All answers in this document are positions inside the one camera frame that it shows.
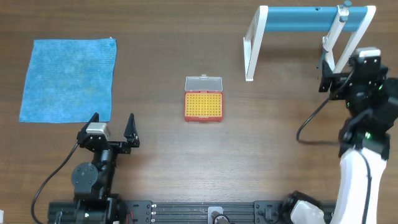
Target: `green light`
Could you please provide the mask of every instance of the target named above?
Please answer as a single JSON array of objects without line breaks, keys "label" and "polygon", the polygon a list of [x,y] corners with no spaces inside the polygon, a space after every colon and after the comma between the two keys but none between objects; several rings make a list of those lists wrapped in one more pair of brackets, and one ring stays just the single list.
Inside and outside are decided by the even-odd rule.
[{"label": "green light", "polygon": [[365,133],[365,138],[366,138],[366,139],[369,139],[369,138],[371,138],[371,137],[372,137],[372,136],[371,136],[371,133],[369,133],[369,132],[366,132],[366,133]]}]

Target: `blue knob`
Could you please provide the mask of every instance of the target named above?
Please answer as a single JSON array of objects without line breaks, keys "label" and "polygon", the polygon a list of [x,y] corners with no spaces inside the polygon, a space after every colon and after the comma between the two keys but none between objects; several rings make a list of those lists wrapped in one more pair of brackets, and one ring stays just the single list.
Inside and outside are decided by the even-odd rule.
[{"label": "blue knob", "polygon": [[351,1],[344,1],[343,6],[344,7],[351,7],[353,3]]}]

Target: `blue cloth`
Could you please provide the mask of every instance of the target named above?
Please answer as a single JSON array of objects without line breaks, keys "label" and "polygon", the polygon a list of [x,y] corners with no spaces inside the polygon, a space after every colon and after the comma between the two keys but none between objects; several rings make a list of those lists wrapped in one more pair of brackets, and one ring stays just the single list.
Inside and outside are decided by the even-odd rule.
[{"label": "blue cloth", "polygon": [[35,40],[20,122],[109,121],[116,40]]}]

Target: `clear plastic lid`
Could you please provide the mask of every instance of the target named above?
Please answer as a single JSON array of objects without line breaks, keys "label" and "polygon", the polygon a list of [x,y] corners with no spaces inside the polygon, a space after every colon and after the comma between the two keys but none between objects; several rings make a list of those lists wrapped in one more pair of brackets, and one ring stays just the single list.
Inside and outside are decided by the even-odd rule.
[{"label": "clear plastic lid", "polygon": [[221,77],[187,77],[185,79],[185,91],[223,91],[223,79]]}]

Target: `wooden tabletop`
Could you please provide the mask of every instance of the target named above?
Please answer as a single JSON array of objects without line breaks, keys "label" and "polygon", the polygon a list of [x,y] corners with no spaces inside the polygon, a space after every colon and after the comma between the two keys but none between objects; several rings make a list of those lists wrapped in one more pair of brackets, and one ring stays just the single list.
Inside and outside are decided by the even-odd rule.
[{"label": "wooden tabletop", "polygon": [[[301,122],[322,102],[315,67],[325,33],[265,34],[253,82],[245,82],[243,36],[261,4],[335,6],[342,1],[24,1],[0,0],[0,209],[7,223],[32,223],[30,205],[45,178],[73,147],[78,124],[20,123],[25,75],[35,39],[117,40],[113,140],[123,140],[130,113],[141,146],[120,156],[113,193],[154,202],[280,200],[300,190],[335,200],[340,183],[338,148],[302,146]],[[376,46],[391,75],[398,74],[398,4],[377,11],[358,47]],[[340,57],[349,34],[334,49]],[[186,123],[186,76],[223,77],[222,123]],[[303,131],[303,138],[336,140],[349,116],[332,102]],[[378,222],[398,219],[398,132],[381,180]],[[72,170],[93,154],[78,149],[44,188],[36,214],[48,203],[70,201]]]}]

